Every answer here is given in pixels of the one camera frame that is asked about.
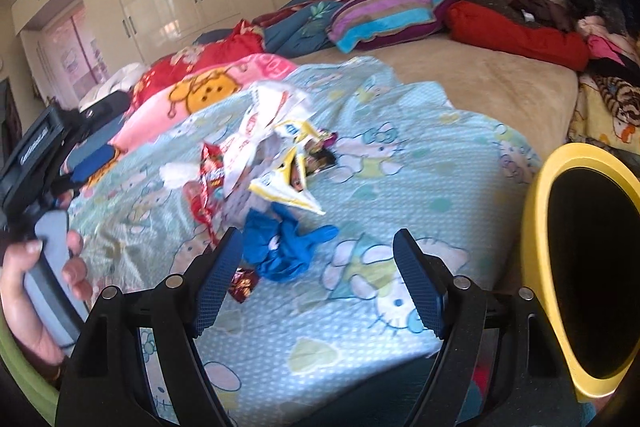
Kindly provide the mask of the green sleeve forearm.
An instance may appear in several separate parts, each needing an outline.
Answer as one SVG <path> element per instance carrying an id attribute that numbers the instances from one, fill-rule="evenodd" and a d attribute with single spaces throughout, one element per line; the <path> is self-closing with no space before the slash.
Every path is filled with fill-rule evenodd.
<path id="1" fill-rule="evenodd" d="M 39 421 L 43 426 L 53 426 L 60 392 L 27 361 L 4 315 L 1 315 L 1 363 L 17 387 L 18 396 L 24 398 L 34 411 L 32 415 L 35 418 L 28 423 L 35 425 Z"/>

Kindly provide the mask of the person's left hand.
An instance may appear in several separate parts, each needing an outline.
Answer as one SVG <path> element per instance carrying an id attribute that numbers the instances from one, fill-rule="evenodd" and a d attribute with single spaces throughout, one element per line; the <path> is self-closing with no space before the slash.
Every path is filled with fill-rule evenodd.
<path id="1" fill-rule="evenodd" d="M 88 300 L 92 287 L 87 280 L 87 265 L 80 257 L 84 241 L 79 233 L 69 231 L 66 242 L 70 259 L 62 270 L 63 280 L 77 299 Z M 26 360 L 38 373 L 50 377 L 62 364 L 64 353 L 43 326 L 24 289 L 24 276 L 39 260 L 41 249 L 37 239 L 6 248 L 1 269 L 1 303 L 6 325 Z"/>

